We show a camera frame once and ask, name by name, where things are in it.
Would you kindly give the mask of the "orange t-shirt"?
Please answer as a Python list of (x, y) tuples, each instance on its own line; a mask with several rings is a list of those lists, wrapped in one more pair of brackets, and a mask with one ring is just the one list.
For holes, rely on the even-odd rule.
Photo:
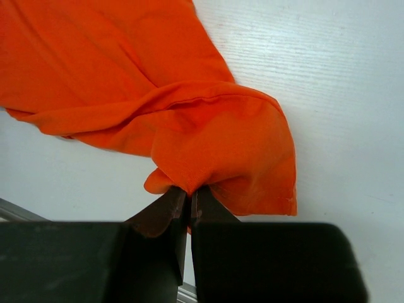
[(285, 114), (236, 83), (192, 1), (2, 1), (1, 107), (151, 158), (150, 193), (208, 186), (234, 215), (297, 213)]

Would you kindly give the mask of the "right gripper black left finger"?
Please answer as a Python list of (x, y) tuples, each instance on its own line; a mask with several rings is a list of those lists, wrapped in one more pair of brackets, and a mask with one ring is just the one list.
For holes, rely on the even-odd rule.
[(175, 302), (186, 194), (172, 187), (125, 222), (1, 224), (2, 302)]

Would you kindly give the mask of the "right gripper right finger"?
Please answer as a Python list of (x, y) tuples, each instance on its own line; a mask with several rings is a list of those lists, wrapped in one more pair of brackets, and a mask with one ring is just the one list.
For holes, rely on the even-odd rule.
[(328, 223), (241, 222), (208, 187), (191, 198), (199, 302), (367, 302), (351, 244)]

